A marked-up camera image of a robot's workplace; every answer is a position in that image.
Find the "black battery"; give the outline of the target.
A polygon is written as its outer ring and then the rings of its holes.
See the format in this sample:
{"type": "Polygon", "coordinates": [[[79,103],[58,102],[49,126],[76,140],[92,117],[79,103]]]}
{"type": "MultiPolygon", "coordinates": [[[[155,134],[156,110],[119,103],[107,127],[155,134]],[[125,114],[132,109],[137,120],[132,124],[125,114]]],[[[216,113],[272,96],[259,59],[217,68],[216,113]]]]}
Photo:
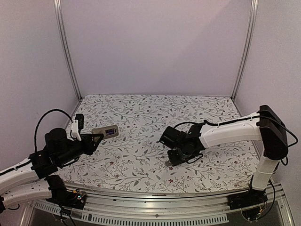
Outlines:
{"type": "Polygon", "coordinates": [[[115,133],[115,129],[106,129],[105,134],[107,136],[113,135],[115,133]]]}

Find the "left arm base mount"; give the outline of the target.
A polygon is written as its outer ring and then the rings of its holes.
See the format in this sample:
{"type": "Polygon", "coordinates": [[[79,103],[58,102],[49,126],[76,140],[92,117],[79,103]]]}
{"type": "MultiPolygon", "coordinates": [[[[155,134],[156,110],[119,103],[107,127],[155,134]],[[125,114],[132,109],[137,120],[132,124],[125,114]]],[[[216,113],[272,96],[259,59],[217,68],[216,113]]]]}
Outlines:
{"type": "Polygon", "coordinates": [[[58,175],[51,175],[45,178],[49,185],[51,197],[46,201],[61,205],[63,207],[70,207],[74,209],[83,210],[86,203],[86,193],[76,189],[75,191],[68,191],[64,182],[58,175]]]}

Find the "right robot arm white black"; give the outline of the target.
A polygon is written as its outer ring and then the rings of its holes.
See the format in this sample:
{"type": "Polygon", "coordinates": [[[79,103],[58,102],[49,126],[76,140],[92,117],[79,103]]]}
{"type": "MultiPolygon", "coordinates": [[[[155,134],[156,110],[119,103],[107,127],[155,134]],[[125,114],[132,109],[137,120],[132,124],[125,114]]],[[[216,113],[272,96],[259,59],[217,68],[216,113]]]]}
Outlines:
{"type": "Polygon", "coordinates": [[[172,166],[188,163],[203,150],[221,144],[261,141],[264,150],[259,165],[251,178],[250,190],[243,195],[245,204],[254,205],[279,162],[288,155],[288,132],[277,114],[268,105],[261,105],[258,111],[230,121],[192,122],[187,132],[168,126],[159,141],[169,148],[167,154],[172,166]]]}

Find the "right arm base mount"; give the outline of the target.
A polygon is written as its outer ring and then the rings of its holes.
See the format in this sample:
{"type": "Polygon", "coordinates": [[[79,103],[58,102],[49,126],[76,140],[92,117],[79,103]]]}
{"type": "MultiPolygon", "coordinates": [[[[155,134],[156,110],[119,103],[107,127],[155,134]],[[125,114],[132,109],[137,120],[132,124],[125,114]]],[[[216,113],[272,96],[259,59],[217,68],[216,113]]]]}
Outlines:
{"type": "Polygon", "coordinates": [[[245,208],[260,203],[264,203],[268,200],[264,190],[255,190],[251,186],[248,191],[238,194],[231,194],[227,196],[228,206],[231,210],[245,208]]]}

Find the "white remote control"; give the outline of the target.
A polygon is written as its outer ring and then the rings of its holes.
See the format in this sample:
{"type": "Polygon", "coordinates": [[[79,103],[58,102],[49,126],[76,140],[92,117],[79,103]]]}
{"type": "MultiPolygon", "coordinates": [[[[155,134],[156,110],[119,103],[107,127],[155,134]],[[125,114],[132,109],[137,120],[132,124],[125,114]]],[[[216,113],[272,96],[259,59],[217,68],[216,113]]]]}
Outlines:
{"type": "Polygon", "coordinates": [[[92,129],[92,134],[103,134],[103,138],[112,138],[119,135],[117,125],[92,129]]]}

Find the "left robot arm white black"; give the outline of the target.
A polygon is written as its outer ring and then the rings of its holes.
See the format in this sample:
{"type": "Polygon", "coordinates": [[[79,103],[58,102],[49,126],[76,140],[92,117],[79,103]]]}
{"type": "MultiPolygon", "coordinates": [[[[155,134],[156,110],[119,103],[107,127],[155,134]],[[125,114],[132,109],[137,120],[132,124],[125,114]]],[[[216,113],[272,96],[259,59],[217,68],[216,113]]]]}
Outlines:
{"type": "Polygon", "coordinates": [[[45,147],[0,173],[1,212],[23,202],[45,199],[59,206],[82,210],[84,192],[70,192],[56,174],[59,169],[79,160],[82,154],[92,155],[104,138],[102,133],[82,134],[79,139],[67,138],[63,128],[45,135],[45,147]]]}

